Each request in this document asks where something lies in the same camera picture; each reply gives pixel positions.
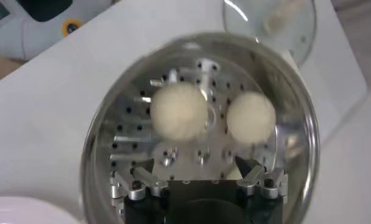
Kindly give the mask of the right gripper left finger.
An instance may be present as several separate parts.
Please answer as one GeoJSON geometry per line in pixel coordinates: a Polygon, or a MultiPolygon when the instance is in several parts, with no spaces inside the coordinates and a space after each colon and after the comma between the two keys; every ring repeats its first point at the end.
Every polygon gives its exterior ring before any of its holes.
{"type": "Polygon", "coordinates": [[[116,213],[125,213],[127,208],[140,213],[167,213],[169,182],[153,174],[153,167],[154,160],[148,159],[111,171],[110,206],[116,213]]]}

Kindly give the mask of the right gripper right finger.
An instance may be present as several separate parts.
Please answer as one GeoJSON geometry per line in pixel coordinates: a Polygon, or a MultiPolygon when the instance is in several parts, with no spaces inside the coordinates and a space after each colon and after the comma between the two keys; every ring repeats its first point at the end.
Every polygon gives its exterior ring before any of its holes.
{"type": "Polygon", "coordinates": [[[288,174],[284,168],[267,171],[257,160],[239,156],[235,156],[235,164],[242,176],[236,184],[246,196],[260,194],[267,200],[280,198],[283,203],[288,202],[288,174]]]}

